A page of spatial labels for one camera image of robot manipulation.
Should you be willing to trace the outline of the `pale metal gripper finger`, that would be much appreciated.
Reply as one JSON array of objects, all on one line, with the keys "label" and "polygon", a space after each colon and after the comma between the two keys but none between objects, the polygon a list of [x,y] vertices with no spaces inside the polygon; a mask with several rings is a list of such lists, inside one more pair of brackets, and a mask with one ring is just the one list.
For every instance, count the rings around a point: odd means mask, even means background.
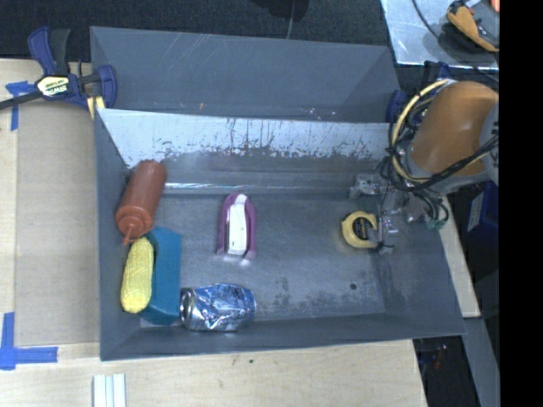
[{"label": "pale metal gripper finger", "polygon": [[349,190],[349,198],[360,196],[377,196],[382,192],[382,181],[376,175],[360,173]]},{"label": "pale metal gripper finger", "polygon": [[400,240],[400,230],[387,216],[377,218],[377,231],[374,234],[375,251],[379,255],[391,254]]}]

